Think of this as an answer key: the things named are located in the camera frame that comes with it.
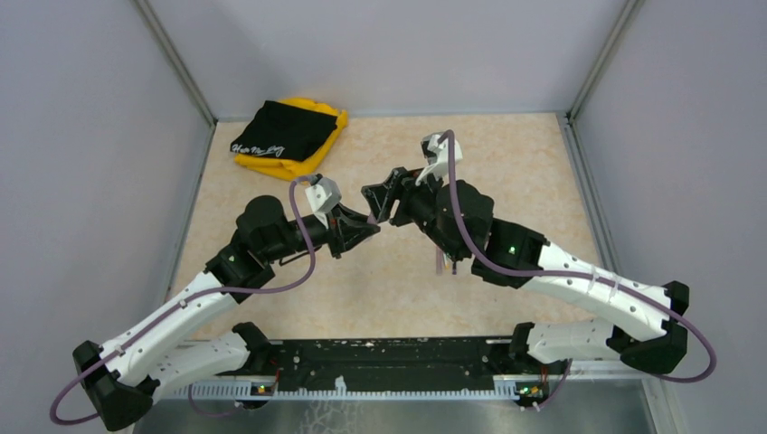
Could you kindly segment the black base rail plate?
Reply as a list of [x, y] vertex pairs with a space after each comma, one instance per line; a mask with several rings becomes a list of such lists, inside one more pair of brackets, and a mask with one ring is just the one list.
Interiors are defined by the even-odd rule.
[[513, 391], [498, 386], [504, 375], [550, 380], [565, 362], [548, 365], [516, 352], [509, 336], [273, 341], [227, 376], [277, 382], [282, 394], [443, 397]]

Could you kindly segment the mauve pen with red tip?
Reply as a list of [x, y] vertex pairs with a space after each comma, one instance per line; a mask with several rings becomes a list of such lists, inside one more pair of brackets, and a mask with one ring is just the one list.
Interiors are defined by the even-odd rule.
[[435, 273], [439, 276], [444, 270], [444, 258], [441, 250], [437, 248], [435, 250]]

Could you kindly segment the black folded cloth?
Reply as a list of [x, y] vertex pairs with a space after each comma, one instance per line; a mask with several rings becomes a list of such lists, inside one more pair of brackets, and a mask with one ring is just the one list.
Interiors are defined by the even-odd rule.
[[268, 100], [232, 141], [233, 153], [303, 162], [336, 130], [337, 115]]

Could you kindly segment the yellow folded cloth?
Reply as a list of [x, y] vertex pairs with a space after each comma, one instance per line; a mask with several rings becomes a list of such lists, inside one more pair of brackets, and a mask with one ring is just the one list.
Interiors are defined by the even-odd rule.
[[278, 178], [280, 180], [291, 181], [300, 175], [310, 175], [314, 173], [320, 164], [324, 161], [335, 142], [339, 139], [341, 132], [348, 124], [348, 113], [343, 109], [333, 108], [326, 103], [317, 102], [306, 98], [288, 98], [273, 100], [285, 103], [291, 106], [313, 109], [317, 112], [337, 115], [336, 130], [331, 134], [327, 142], [309, 159], [303, 162], [290, 161], [287, 159], [271, 159], [265, 157], [246, 156], [234, 154], [233, 161], [246, 169], [252, 170], [263, 175]]

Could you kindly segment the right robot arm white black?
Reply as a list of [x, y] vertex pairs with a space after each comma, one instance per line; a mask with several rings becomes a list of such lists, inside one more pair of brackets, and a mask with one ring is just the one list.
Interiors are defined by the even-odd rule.
[[459, 208], [472, 241], [499, 267], [524, 274], [498, 273], [463, 240], [449, 187], [433, 175], [418, 184], [417, 175], [397, 167], [383, 183], [362, 188], [378, 222], [414, 223], [450, 259], [471, 259], [471, 274], [483, 281], [559, 298], [594, 315], [569, 324], [517, 325], [509, 360], [519, 372], [573, 359], [621, 361], [644, 373], [669, 374], [686, 356], [687, 330], [676, 317], [688, 307], [687, 285], [645, 285], [577, 259], [543, 234], [496, 218], [493, 199], [459, 180]]

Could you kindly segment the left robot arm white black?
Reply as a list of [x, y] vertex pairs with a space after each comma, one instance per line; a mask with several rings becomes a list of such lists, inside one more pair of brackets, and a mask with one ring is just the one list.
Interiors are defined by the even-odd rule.
[[180, 344], [217, 316], [252, 295], [285, 292], [305, 277], [268, 288], [273, 264], [328, 247], [338, 259], [379, 232], [374, 215], [344, 206], [333, 194], [310, 193], [311, 212], [289, 220], [282, 202], [262, 195], [237, 217], [228, 244], [178, 294], [128, 331], [102, 344], [85, 341], [73, 351], [79, 383], [106, 430], [142, 419], [168, 393], [220, 373], [264, 372], [271, 361], [269, 339], [252, 322], [205, 344]]

